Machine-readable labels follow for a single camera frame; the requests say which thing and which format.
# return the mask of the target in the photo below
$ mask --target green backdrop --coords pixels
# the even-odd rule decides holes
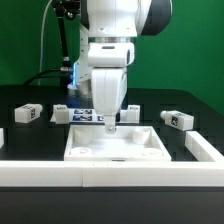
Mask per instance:
[[[39,71],[40,30],[48,0],[1,0],[0,84],[21,84]],[[224,1],[173,0],[169,26],[138,37],[128,86],[182,89],[224,114]],[[78,58],[78,20],[66,22],[72,59]],[[61,65],[57,21],[46,21],[44,69]]]

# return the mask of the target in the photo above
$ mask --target white tray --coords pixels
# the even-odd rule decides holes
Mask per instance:
[[[102,125],[71,125],[64,160],[171,161],[171,156],[153,127],[117,126],[115,134],[106,134]]]

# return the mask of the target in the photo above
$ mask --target black table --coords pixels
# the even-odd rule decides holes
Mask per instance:
[[[0,160],[62,161],[69,125],[49,121],[53,105],[92,108],[91,100],[67,96],[59,87],[1,86],[0,102],[0,128],[5,137]],[[15,123],[14,109],[27,103],[43,105],[41,118],[29,124]],[[224,154],[224,116],[191,94],[129,89],[123,107],[128,104],[141,105],[140,125],[154,127],[173,161],[196,159],[184,147],[185,132],[160,119],[163,110],[193,115],[194,130]],[[1,187],[0,199],[2,223],[224,222],[223,187]]]

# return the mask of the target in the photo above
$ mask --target blue light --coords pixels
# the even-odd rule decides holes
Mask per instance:
[[[73,64],[72,85],[76,86],[76,63]]]

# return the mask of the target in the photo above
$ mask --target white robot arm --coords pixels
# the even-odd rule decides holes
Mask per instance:
[[[91,80],[94,109],[104,116],[107,133],[116,130],[115,117],[127,92],[126,67],[135,57],[131,38],[158,34],[169,23],[171,14],[171,0],[81,1],[82,30],[87,30],[93,42],[89,43],[86,58],[86,46],[84,53],[80,52],[80,63],[86,63],[83,66],[91,74],[84,79],[78,77],[77,83],[81,87],[85,86],[82,79],[85,83]]]

